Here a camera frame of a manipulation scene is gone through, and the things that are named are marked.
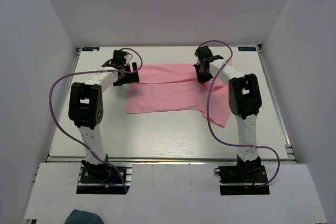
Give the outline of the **dark teal cloth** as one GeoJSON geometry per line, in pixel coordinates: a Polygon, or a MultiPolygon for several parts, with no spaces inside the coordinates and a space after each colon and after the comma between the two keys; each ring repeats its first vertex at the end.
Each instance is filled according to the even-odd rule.
{"type": "Polygon", "coordinates": [[[104,224],[104,222],[97,214],[74,209],[64,224],[104,224]]]}

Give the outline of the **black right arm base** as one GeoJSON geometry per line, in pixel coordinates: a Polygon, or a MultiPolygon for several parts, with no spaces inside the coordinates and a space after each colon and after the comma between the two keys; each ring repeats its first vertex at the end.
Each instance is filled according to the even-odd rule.
{"type": "Polygon", "coordinates": [[[234,166],[219,166],[214,169],[219,176],[222,196],[269,195],[268,177],[260,157],[253,161],[237,158],[234,166]]]}

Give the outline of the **left blue logo sticker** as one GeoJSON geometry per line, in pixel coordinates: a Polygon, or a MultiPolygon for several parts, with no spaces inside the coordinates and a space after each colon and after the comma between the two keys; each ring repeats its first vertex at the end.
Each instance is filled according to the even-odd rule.
{"type": "Polygon", "coordinates": [[[82,47],[81,51],[99,51],[100,47],[82,47]]]}

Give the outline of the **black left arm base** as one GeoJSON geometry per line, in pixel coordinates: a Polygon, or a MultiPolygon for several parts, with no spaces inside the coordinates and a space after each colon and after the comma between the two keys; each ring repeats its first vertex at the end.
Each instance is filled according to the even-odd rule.
{"type": "Polygon", "coordinates": [[[106,164],[81,161],[76,194],[126,195],[131,183],[130,167],[117,166],[118,172],[106,164]]]}

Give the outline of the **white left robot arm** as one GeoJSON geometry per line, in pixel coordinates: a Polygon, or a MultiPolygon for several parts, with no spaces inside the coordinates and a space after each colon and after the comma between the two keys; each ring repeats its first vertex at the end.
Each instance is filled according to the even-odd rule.
{"type": "Polygon", "coordinates": [[[69,119],[79,130],[85,145],[85,164],[96,165],[93,176],[101,182],[111,175],[111,168],[104,164],[108,161],[108,154],[103,148],[100,134],[103,93],[110,86],[140,82],[137,63],[130,63],[130,56],[127,49],[115,50],[112,59],[102,65],[101,72],[85,82],[73,83],[70,89],[69,119]]]}

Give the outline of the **pink t-shirt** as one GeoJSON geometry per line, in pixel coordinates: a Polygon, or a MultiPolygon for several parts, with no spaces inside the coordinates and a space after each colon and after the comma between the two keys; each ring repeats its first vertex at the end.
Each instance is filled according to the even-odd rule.
{"type": "Polygon", "coordinates": [[[197,110],[207,117],[212,81],[199,83],[193,64],[144,65],[139,77],[129,85],[128,114],[197,110]]]}

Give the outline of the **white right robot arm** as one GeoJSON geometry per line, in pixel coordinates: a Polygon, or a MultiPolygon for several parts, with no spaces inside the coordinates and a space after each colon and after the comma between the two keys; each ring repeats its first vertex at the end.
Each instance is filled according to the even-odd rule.
{"type": "Polygon", "coordinates": [[[248,162],[260,161],[257,150],[256,122],[262,105],[258,79],[255,74],[244,74],[220,55],[213,55],[209,46],[199,46],[195,51],[197,62],[194,65],[199,83],[211,82],[207,101],[206,116],[209,121],[210,100],[217,79],[228,86],[228,105],[235,116],[238,127],[238,144],[226,144],[237,147],[237,159],[244,164],[238,166],[238,177],[247,182],[256,175],[254,165],[248,162]]]}

